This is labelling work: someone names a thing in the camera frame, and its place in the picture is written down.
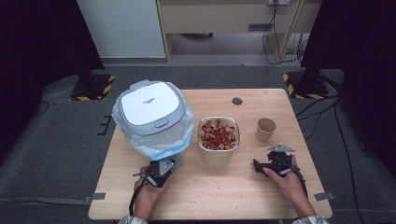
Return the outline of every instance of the power strip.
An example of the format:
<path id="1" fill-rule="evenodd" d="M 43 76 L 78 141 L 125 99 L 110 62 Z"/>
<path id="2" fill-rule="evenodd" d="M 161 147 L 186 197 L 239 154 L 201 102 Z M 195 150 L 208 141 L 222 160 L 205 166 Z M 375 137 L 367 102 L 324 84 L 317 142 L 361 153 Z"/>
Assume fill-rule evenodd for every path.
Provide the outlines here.
<path id="1" fill-rule="evenodd" d="M 278 6 L 288 6 L 290 5 L 290 0 L 268 0 L 269 6 L 274 6 L 275 4 Z"/>

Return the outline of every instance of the clear plastic bag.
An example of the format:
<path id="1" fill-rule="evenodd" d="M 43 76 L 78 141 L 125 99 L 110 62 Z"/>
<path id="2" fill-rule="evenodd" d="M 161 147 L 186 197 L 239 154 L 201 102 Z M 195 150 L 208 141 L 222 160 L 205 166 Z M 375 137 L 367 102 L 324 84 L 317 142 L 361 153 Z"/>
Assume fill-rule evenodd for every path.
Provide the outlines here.
<path id="1" fill-rule="evenodd" d="M 145 155 L 150 161 L 157 161 L 168 156 L 182 152 L 191 142 L 192 131 L 194 126 L 194 115 L 190 106 L 185 101 L 180 89 L 170 82 L 167 84 L 172 85 L 180 94 L 186 111 L 179 122 L 170 128 L 150 135 L 139 135 L 131 133 L 126 128 L 124 122 L 120 117 L 118 101 L 113 106 L 111 116 L 124 133 L 126 142 L 136 149 L 139 153 Z"/>

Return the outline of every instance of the food in bowl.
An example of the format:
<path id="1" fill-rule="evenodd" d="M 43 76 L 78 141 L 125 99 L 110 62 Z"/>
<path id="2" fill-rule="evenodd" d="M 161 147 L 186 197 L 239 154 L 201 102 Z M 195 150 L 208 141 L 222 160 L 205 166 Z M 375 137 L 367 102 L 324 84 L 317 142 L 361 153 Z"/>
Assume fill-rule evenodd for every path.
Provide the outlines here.
<path id="1" fill-rule="evenodd" d="M 208 119 L 200 125 L 201 145 L 210 150 L 229 150 L 236 146 L 236 127 L 221 119 Z"/>

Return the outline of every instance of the sleeve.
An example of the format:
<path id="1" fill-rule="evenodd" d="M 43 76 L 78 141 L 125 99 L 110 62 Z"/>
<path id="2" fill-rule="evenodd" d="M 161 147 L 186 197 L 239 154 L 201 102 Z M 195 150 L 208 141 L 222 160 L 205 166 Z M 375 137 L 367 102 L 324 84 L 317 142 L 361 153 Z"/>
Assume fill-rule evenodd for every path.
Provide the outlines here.
<path id="1" fill-rule="evenodd" d="M 330 224 L 330 222 L 324 216 L 312 216 L 297 219 L 291 224 Z"/>
<path id="2" fill-rule="evenodd" d="M 124 217 L 120 220 L 119 224 L 148 224 L 147 221 L 138 217 Z"/>

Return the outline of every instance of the brown paper cup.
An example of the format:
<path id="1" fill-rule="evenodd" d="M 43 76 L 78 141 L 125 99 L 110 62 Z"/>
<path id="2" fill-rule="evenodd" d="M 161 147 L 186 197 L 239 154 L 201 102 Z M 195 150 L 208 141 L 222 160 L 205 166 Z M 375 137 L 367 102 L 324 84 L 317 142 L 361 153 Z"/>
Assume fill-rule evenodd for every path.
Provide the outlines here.
<path id="1" fill-rule="evenodd" d="M 256 138 L 261 142 L 266 142 L 276 129 L 276 124 L 271 119 L 259 119 L 257 122 Z"/>

